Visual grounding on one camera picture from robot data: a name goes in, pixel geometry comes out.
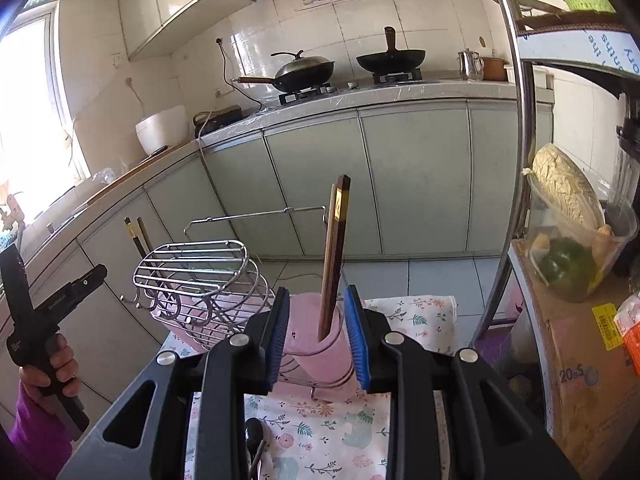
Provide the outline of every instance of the cutting board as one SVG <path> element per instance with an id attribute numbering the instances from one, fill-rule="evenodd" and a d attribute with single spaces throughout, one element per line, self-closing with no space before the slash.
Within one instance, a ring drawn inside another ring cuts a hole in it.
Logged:
<path id="1" fill-rule="evenodd" d="M 151 166 L 157 160 L 160 160 L 161 158 L 163 158 L 165 155 L 169 155 L 169 153 L 174 152 L 175 150 L 178 150 L 179 148 L 181 148 L 183 146 L 186 146 L 190 142 L 191 142 L 191 139 L 184 140 L 180 144 L 176 144 L 175 146 L 170 147 L 168 150 L 164 150 L 164 152 L 160 153 L 159 155 L 156 155 L 156 156 L 154 156 L 152 158 L 148 158 L 147 160 L 145 160 L 144 162 L 142 162 L 141 164 L 139 164 L 135 168 L 133 168 L 133 170 L 127 171 L 127 173 L 125 173 L 125 174 L 121 175 L 120 177 L 118 177 L 116 180 L 111 182 L 108 186 L 103 187 L 98 193 L 96 193 L 89 200 L 87 200 L 86 201 L 87 207 L 89 207 L 91 204 L 95 204 L 96 202 L 98 202 L 98 200 L 100 200 L 103 196 L 105 196 L 113 188 L 115 188 L 116 186 L 119 186 L 120 184 L 122 184 L 128 178 L 131 178 L 135 174 L 137 174 L 140 171 L 144 170 L 145 168 L 148 168 L 149 166 Z"/>

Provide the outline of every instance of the barcode label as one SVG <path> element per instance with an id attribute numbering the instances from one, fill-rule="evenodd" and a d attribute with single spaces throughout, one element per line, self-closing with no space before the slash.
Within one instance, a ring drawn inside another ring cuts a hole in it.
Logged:
<path id="1" fill-rule="evenodd" d="M 613 336 L 611 335 L 611 330 L 609 329 L 609 325 L 607 324 L 607 318 L 604 316 L 600 316 L 598 318 L 598 321 L 600 322 L 600 331 L 602 332 L 602 335 L 607 341 L 611 341 L 613 339 Z"/>
<path id="2" fill-rule="evenodd" d="M 594 306 L 591 311 L 596 319 L 602 341 L 607 351 L 613 350 L 622 345 L 620 332 L 614 322 L 616 315 L 616 306 L 613 303 L 607 303 L 600 306 Z"/>

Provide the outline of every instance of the copper pot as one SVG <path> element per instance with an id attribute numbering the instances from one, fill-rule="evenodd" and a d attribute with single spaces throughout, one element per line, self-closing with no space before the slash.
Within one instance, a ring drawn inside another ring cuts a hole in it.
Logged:
<path id="1" fill-rule="evenodd" d="M 499 57 L 483 57 L 485 81 L 507 81 L 507 71 L 504 65 L 507 63 Z"/>

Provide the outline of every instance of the purple sleeve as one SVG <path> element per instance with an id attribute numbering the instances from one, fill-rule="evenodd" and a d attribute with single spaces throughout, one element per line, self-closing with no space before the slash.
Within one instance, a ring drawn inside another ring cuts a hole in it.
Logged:
<path id="1" fill-rule="evenodd" d="M 54 480 L 71 456 L 71 437 L 57 417 L 29 398 L 22 383 L 16 408 L 9 440 L 43 479 Z"/>

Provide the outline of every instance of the hand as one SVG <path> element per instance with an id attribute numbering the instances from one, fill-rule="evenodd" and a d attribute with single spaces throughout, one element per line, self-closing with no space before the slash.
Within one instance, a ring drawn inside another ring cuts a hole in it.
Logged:
<path id="1" fill-rule="evenodd" d="M 75 397 L 82 387 L 82 381 L 76 377 L 78 362 L 74 359 L 74 351 L 66 344 L 66 339 L 62 334 L 56 334 L 56 342 L 60 350 L 53 354 L 49 361 L 56 370 L 58 380 L 61 383 L 69 381 L 62 392 L 67 397 Z M 33 366 L 21 366 L 20 380 L 29 398 L 47 413 L 53 415 L 52 406 L 38 389 L 38 387 L 49 386 L 51 381 L 46 373 Z"/>

